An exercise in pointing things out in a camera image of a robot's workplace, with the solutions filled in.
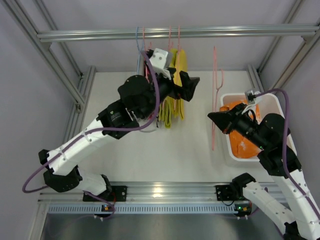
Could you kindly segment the pink hanger of orange trousers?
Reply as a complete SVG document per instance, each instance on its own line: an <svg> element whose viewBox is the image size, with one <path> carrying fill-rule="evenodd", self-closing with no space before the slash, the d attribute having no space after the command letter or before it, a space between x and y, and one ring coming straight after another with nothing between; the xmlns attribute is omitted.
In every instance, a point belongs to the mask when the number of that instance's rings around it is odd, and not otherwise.
<svg viewBox="0 0 320 240"><path fill-rule="evenodd" d="M215 112L217 109L217 100L218 92L223 86L223 80L221 81L220 86L218 86L218 60L217 60L217 48L213 47L213 71L212 71L212 111ZM216 125L212 123L212 132L211 132L211 149L215 150L215 130Z"/></svg>

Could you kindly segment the orange trousers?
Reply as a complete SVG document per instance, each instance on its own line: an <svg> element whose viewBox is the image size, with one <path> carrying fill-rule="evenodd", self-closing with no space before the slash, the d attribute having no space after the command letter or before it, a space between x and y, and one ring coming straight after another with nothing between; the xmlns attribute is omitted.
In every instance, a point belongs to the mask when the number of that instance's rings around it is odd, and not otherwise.
<svg viewBox="0 0 320 240"><path fill-rule="evenodd" d="M238 104L247 104L247 101L244 99L230 102L228 104L224 104L219 108L220 112L228 111L234 108ZM236 158L240 159L249 159L257 156L261 151L256 145L246 139L237 131L232 131L229 134L229 141L232 150L232 154Z"/></svg>

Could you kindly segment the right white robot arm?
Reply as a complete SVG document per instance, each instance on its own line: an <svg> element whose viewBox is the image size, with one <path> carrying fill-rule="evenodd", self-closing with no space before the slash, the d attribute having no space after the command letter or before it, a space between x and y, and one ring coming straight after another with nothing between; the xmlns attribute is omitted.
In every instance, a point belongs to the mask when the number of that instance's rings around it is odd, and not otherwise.
<svg viewBox="0 0 320 240"><path fill-rule="evenodd" d="M285 118L268 113L261 122L243 112L240 103L227 111L207 116L223 134L237 132L260 148L259 163L280 188L289 207L272 197L249 173L235 177L229 184L232 200L253 202L277 226L285 240L318 240L320 209L305 182L296 153L287 145L289 133Z"/></svg>

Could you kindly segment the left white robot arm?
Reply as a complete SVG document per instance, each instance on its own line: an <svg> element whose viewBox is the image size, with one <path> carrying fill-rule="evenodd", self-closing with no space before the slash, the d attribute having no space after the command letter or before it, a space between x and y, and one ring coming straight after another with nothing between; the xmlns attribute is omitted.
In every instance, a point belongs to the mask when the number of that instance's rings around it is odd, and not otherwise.
<svg viewBox="0 0 320 240"><path fill-rule="evenodd" d="M139 129L138 120L147 120L156 105L154 83L143 75L129 77L118 88L120 99L102 110L79 134L54 150L41 150L40 163L45 166L45 184L58 193L73 189L89 192L106 200L112 192L108 178L103 174L86 172L79 163L99 148L119 140Z"/></svg>

